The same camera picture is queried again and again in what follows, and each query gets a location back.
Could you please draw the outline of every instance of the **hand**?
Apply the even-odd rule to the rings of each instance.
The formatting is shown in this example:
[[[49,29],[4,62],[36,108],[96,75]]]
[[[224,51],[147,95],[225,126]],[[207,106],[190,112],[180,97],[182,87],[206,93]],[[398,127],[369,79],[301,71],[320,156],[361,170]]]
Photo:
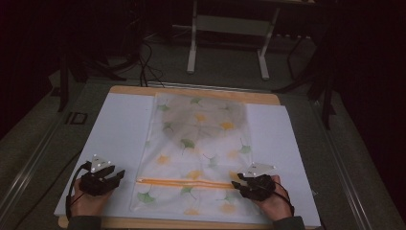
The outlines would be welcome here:
[[[281,179],[278,175],[271,176],[272,179],[276,182],[275,192],[288,198],[287,192],[281,186]],[[271,195],[269,198],[264,201],[252,200],[257,204],[263,213],[268,216],[273,221],[290,218],[292,217],[292,212],[290,211],[289,204],[286,203],[282,198],[277,195]]]
[[[75,195],[71,198],[72,217],[100,216],[107,200],[113,194],[113,191],[110,191],[105,195],[92,196],[81,191],[79,183],[80,179],[75,181]]]

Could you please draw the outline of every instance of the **chair leg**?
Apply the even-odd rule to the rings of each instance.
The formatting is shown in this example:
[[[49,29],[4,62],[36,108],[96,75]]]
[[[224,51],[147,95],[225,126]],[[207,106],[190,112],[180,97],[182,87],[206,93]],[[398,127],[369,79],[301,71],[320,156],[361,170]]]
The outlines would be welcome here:
[[[295,46],[292,48],[292,50],[289,52],[289,55],[287,55],[287,67],[289,68],[289,73],[290,73],[290,78],[292,80],[295,80],[295,76],[293,75],[293,71],[292,71],[292,66],[290,64],[290,57],[292,56],[293,52],[295,52],[296,48],[298,48],[299,44],[305,39],[304,36],[301,36],[301,38],[298,40],[298,42],[296,42]]]

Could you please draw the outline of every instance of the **green leaf print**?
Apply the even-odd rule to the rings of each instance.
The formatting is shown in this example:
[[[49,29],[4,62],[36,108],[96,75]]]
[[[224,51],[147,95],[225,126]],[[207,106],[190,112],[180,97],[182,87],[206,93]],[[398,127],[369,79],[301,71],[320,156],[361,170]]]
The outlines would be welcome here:
[[[158,104],[158,110],[165,112],[169,110],[169,107],[166,104]]]
[[[163,131],[170,129],[173,132],[172,123],[166,122],[164,123]]]
[[[183,151],[186,148],[194,149],[194,141],[192,141],[191,139],[182,139],[182,140],[180,140],[180,142],[182,142],[182,144],[184,145],[184,148],[182,150],[182,155],[183,155]]]
[[[203,155],[204,155],[204,157],[209,159],[210,168],[215,168],[217,166],[217,155],[215,155],[214,157],[207,157],[205,154],[203,154]]]
[[[243,153],[243,154],[247,154],[251,151],[251,147],[250,146],[244,146],[242,145],[241,149],[239,150],[239,152]]]
[[[201,98],[193,98],[191,99],[191,104],[198,104],[200,107],[202,107],[202,105],[200,104],[201,100]]]
[[[182,190],[180,191],[180,194],[190,194],[194,199],[196,199],[196,197],[194,197],[194,195],[192,194],[192,189],[193,186],[185,186],[182,188]]]
[[[150,196],[149,193],[144,193],[144,194],[138,193],[137,197],[143,203],[150,203],[150,202],[155,201],[155,198]]]

